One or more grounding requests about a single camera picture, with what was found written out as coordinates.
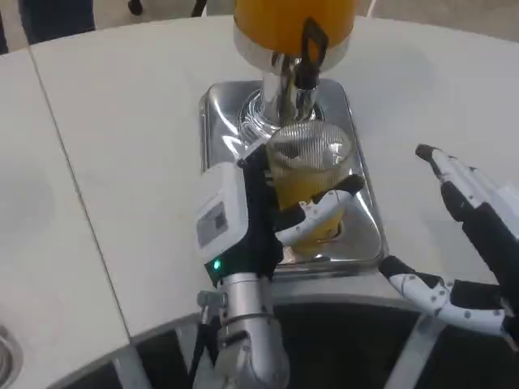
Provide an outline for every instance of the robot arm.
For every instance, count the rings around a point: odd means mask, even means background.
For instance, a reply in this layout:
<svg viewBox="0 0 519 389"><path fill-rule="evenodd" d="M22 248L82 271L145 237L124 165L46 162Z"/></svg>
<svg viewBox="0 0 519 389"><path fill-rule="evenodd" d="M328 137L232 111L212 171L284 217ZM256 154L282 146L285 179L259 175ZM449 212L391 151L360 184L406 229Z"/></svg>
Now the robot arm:
<svg viewBox="0 0 519 389"><path fill-rule="evenodd" d="M359 176L350 175L308 202L280 211L258 158L261 147L237 164L214 166L200 182L198 251L217 291L199 294L202 321L190 385L215 315L221 322L215 369L226 377L228 387L288 385L290 369L273 314L270 280L283 259L283 246L300 241L337 214L364 184Z"/></svg>
<svg viewBox="0 0 519 389"><path fill-rule="evenodd" d="M495 274L497 285L447 281L417 273L396 257L380 272L405 298L446 323L519 344L519 192L498 188L488 177L440 149L421 144L416 154L440 180L445 207Z"/></svg>

